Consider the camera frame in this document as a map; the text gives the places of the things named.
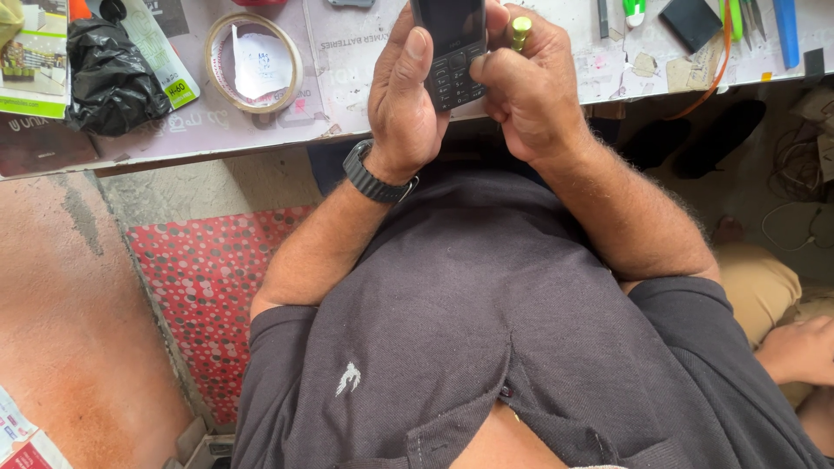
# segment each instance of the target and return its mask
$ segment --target blue tool handle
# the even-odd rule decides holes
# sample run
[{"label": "blue tool handle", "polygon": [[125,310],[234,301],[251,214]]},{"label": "blue tool handle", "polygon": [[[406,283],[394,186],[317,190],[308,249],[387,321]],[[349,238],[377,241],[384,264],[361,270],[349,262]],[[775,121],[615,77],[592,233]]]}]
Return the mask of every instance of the blue tool handle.
[{"label": "blue tool handle", "polygon": [[793,0],[773,0],[776,25],[779,27],[779,43],[785,68],[799,65],[799,39],[796,37],[796,8]]}]

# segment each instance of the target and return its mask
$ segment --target phone keypad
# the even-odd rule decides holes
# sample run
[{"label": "phone keypad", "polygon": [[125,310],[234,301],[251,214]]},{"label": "phone keypad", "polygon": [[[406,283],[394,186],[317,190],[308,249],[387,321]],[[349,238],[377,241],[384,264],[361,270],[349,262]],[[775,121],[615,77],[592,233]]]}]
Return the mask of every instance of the phone keypad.
[{"label": "phone keypad", "polygon": [[435,109],[448,111],[486,94],[484,85],[474,82],[469,75],[472,61],[484,52],[484,45],[476,45],[464,52],[455,51],[431,64]]}]

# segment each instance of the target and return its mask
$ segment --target man's left hand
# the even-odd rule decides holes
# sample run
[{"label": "man's left hand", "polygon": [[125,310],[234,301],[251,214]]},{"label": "man's left hand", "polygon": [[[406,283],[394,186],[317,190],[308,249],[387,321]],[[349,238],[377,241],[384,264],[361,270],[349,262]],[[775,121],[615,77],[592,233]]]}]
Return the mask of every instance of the man's left hand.
[{"label": "man's left hand", "polygon": [[[498,0],[486,0],[488,29],[503,28],[509,21],[510,12]],[[376,61],[368,100],[376,143],[364,165],[387,184],[406,184],[440,152],[451,113],[436,113],[423,87],[434,55],[429,32],[414,26],[406,3]]]},{"label": "man's left hand", "polygon": [[834,320],[819,316],[777,327],[765,337],[756,358],[779,385],[800,381],[834,386]]}]

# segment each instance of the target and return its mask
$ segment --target masking tape roll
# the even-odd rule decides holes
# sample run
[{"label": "masking tape roll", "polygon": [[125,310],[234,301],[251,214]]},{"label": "masking tape roll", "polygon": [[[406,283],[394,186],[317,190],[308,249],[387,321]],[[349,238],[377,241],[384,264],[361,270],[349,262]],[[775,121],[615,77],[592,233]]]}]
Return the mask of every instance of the masking tape roll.
[{"label": "masking tape roll", "polygon": [[[267,93],[258,99],[249,99],[241,96],[235,89],[234,84],[229,83],[221,67],[221,59],[224,54],[224,41],[232,33],[232,25],[240,28],[247,24],[258,24],[267,28],[276,38],[287,47],[293,64],[293,77],[285,93],[276,90]],[[283,29],[260,15],[254,13],[230,13],[219,20],[211,27],[205,44],[205,60],[208,75],[214,87],[230,103],[238,109],[248,113],[266,114],[280,111],[288,107],[301,91],[301,84],[304,81],[304,65],[301,63],[301,54],[292,39],[289,38]]]}]

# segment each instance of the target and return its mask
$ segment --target wristwatch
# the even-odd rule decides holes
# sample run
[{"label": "wristwatch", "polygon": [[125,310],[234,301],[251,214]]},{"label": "wristwatch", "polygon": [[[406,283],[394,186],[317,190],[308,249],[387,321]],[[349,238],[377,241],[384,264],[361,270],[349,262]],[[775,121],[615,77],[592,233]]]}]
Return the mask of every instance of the wristwatch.
[{"label": "wristwatch", "polygon": [[342,164],[344,172],[347,173],[348,179],[354,187],[369,199],[384,204],[401,202],[402,199],[405,199],[405,196],[411,194],[411,191],[417,187],[420,177],[415,175],[408,184],[400,186],[388,185],[376,179],[362,164],[373,146],[373,139],[363,140],[356,144]]}]

